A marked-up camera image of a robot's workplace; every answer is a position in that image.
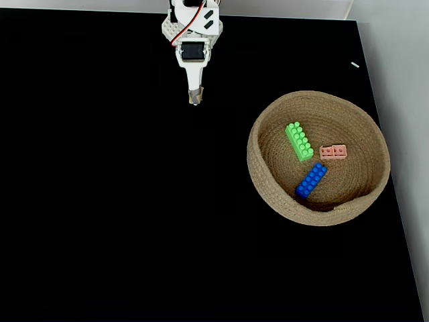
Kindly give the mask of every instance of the woven basket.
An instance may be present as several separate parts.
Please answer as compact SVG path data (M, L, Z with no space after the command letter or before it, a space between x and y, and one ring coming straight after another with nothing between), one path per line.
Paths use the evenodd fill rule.
M314 156L300 162L285 134L299 121ZM320 160L321 146L345 144L344 160ZM320 162L328 168L303 200L295 189ZM390 173L387 146L375 122L356 105L332 95L301 91L274 101L249 136L247 163L263 200L280 215L313 226L344 223L364 212L381 194Z

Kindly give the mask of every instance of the white wall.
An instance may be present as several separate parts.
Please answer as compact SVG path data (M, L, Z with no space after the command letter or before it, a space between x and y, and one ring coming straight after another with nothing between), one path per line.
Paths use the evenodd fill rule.
M429 321L429 0L355 0L349 19L358 21Z
M223 0L222 15L344 19L351 0ZM166 13L168 0L0 0L0 7Z

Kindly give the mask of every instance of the blue lego brick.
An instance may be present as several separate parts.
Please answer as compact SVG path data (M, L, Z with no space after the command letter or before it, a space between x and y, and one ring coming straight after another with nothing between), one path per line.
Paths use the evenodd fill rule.
M322 180L324 175L328 172L328 168L321 165L320 163L316 164L314 168L310 171L304 181L298 186L295 190L295 193L303 198L307 199L307 197L312 193L314 188L316 188L317 184Z

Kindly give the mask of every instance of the toy building block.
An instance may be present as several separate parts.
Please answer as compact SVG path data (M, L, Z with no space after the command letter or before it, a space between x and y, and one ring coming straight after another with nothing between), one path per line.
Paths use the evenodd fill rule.
M289 124L284 131L301 162L313 157L314 150L311 148L310 143L308 143L308 138L306 138L306 134L302 131L300 122Z
M323 146L319 149L321 160L341 160L347 157L347 149L345 145L341 146Z
M317 184L322 180L326 172L328 172L327 167L320 163L316 164L304 181L302 181L295 190L295 193L299 197L307 199L308 195L314 190L314 188L316 188Z

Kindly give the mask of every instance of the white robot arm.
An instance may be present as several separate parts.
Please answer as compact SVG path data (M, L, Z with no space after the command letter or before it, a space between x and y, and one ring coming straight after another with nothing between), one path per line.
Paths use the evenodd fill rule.
M202 70L223 31L219 19L221 1L170 0L168 16L162 24L162 33L176 47L179 66L186 69L189 103L194 105L201 103Z

